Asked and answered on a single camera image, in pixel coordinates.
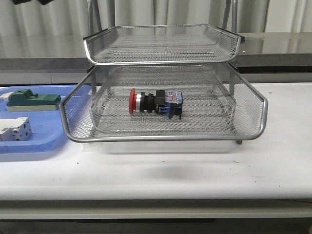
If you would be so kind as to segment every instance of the metal mesh desk organizer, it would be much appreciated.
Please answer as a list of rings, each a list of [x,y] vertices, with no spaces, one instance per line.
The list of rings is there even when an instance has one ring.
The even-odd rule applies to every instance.
[[[117,26],[84,39],[96,66],[62,101],[73,141],[250,140],[267,100],[233,67],[241,37],[210,25]],[[183,93],[183,112],[129,113],[129,92]]]

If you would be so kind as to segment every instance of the upper mesh tray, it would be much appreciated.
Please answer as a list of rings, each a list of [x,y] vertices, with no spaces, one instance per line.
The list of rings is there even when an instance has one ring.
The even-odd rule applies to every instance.
[[[241,37],[206,25],[116,26],[84,38],[95,65],[228,62]]]

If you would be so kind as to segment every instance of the lower mesh tray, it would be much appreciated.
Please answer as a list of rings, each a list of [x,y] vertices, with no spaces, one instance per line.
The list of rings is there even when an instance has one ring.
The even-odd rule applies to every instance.
[[[183,93],[181,119],[129,114],[129,94]],[[227,64],[97,67],[62,102],[70,139],[248,140],[265,128],[267,100]]]

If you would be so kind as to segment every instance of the green electrical component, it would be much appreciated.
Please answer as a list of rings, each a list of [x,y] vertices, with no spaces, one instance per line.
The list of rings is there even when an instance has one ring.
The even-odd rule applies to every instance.
[[[55,111],[59,107],[60,95],[33,94],[31,89],[19,89],[7,102],[8,111]]]

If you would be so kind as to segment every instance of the table surface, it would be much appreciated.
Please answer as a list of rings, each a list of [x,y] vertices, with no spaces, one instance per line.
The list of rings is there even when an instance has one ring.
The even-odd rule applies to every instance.
[[[255,140],[74,143],[0,154],[1,200],[312,198],[312,83],[257,84]]]

